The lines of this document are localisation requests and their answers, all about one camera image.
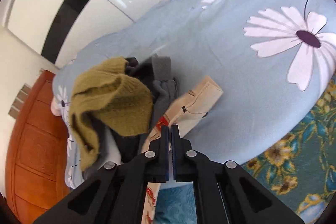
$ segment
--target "wall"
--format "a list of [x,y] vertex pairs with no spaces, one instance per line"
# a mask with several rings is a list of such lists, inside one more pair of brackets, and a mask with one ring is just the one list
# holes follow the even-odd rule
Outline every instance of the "wall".
[[5,162],[15,119],[8,111],[18,91],[27,83],[33,86],[41,68],[56,73],[58,69],[0,27],[0,192],[5,196]]

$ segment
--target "headboard panel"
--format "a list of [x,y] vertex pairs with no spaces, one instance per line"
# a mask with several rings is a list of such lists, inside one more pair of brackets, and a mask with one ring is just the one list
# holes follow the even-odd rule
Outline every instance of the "headboard panel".
[[17,119],[7,151],[7,203],[22,224],[65,197],[68,130],[50,110],[54,74],[43,71],[31,89]]

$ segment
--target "silver rivet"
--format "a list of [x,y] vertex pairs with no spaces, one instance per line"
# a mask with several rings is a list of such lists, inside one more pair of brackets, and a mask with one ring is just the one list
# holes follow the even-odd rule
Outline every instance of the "silver rivet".
[[234,169],[237,167],[237,163],[235,163],[234,161],[232,160],[229,160],[227,163],[226,163],[226,167],[227,168],[230,168],[230,169]]
[[115,163],[113,161],[107,161],[104,163],[104,168],[107,170],[113,169],[115,167]]
[[197,153],[194,150],[187,151],[187,156],[188,157],[195,157],[196,155],[197,155]]
[[153,158],[155,156],[155,152],[154,151],[147,151],[145,153],[145,157],[146,158]]

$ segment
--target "brown leather headboard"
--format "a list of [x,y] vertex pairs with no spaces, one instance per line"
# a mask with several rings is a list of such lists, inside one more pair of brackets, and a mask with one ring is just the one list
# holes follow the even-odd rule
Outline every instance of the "brown leather headboard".
[[10,138],[5,187],[8,206],[22,224],[65,197],[68,130],[51,113],[54,74],[43,71],[26,99]]

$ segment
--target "pile of clothes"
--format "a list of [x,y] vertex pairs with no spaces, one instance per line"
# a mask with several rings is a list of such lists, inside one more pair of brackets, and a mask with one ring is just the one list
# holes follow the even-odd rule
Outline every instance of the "pile of clothes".
[[[79,75],[68,118],[80,147],[83,177],[104,164],[106,138],[112,136],[119,150],[113,161],[127,163],[160,138],[162,125],[176,123],[185,136],[223,93],[209,76],[180,97],[178,91],[170,58],[157,55],[140,64],[134,57],[111,58]],[[160,184],[148,184],[143,223],[154,218],[159,189]]]

